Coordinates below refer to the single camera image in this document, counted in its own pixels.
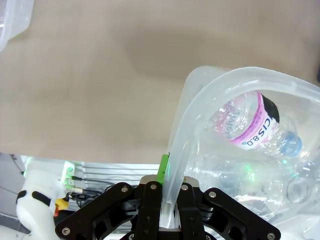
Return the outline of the white bracket with green light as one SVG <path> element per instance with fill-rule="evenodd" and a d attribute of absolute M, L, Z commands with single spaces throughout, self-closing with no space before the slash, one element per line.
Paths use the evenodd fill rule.
<path fill-rule="evenodd" d="M 65 161 L 63 165 L 62 175 L 60 182 L 65 188 L 73 187 L 74 180 L 72 177 L 75 175 L 75 165 L 69 161 Z"/>

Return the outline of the clear plastic bin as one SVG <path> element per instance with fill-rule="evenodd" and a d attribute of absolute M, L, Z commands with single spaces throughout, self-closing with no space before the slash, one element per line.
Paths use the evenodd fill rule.
<path fill-rule="evenodd" d="M 210 118 L 235 97 L 259 91 L 273 101 L 282 116 L 295 123 L 302 140 L 295 157 L 273 157 L 243 150 L 205 132 Z M 169 137 L 164 175 L 164 202 L 177 200 L 178 186 L 190 160 L 201 155 L 224 155 L 249 160 L 277 160 L 288 183 L 298 163 L 320 157 L 320 87 L 299 78 L 260 67 L 225 70 L 213 66 L 194 69 L 186 78 Z M 281 232 L 281 240 L 320 240 L 320 201 L 293 204 L 287 199 L 279 212 L 265 220 Z"/>
<path fill-rule="evenodd" d="M 0 52 L 30 25 L 35 0 L 0 0 Z"/>

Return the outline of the clear crushed plastic bottle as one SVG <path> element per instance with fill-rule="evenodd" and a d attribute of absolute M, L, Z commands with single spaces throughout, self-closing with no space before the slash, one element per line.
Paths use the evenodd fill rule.
<path fill-rule="evenodd" d="M 285 168 L 275 159 L 227 155 L 197 156 L 184 174 L 198 180 L 202 191 L 218 188 L 266 221 L 279 212 L 289 181 Z"/>

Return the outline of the yellow red stop button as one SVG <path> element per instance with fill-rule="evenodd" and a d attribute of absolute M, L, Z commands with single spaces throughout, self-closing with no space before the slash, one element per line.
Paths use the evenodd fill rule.
<path fill-rule="evenodd" d="M 64 198 L 58 198 L 55 201 L 55 212 L 54 217 L 57 217 L 59 215 L 59 211 L 67 210 L 69 207 L 69 197 L 65 196 Z"/>

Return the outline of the crushed bottle with pink label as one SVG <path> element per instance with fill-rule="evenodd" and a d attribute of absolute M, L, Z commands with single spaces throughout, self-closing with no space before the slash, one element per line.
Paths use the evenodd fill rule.
<path fill-rule="evenodd" d="M 293 158 L 302 149 L 294 121 L 280 115 L 276 104 L 260 91 L 241 94 L 225 103 L 204 130 L 242 150 L 272 157 Z"/>

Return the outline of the aluminium frame rail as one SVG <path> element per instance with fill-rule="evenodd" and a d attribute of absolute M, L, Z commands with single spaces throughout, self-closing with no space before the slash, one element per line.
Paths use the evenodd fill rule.
<path fill-rule="evenodd" d="M 95 163 L 67 161 L 75 165 L 73 187 L 61 183 L 66 160 L 29 157 L 25 162 L 22 187 L 28 194 L 38 191 L 49 199 L 63 198 L 66 194 L 100 195 L 119 182 L 137 186 L 145 175 L 155 175 L 158 164 Z"/>

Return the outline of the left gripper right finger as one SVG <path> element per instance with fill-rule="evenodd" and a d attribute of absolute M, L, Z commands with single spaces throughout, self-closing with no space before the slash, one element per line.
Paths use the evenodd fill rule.
<path fill-rule="evenodd" d="M 216 187 L 202 191 L 194 178 L 182 182 L 176 203 L 179 240 L 217 240 L 205 227 L 224 240 L 281 240 L 278 228 Z"/>

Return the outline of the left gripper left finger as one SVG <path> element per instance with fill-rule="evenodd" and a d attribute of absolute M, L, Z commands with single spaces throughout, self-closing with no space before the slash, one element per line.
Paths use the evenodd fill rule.
<path fill-rule="evenodd" d="M 119 182 L 55 226 L 60 240 L 104 240 L 131 222 L 134 240 L 157 240 L 162 191 L 169 155 L 161 157 L 157 175 L 146 175 L 138 186 Z"/>

